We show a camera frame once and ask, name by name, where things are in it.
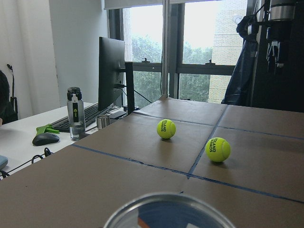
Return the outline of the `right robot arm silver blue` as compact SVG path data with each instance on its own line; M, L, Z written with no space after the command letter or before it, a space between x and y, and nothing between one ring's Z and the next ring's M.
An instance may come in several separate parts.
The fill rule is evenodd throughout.
M295 3L295 0L270 1L266 34L268 72L280 72L288 59Z

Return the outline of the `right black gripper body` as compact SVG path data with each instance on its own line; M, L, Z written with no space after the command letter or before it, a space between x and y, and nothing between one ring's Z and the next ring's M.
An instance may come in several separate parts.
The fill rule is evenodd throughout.
M275 21L267 28L268 69L282 69L287 61L289 47L289 22Z

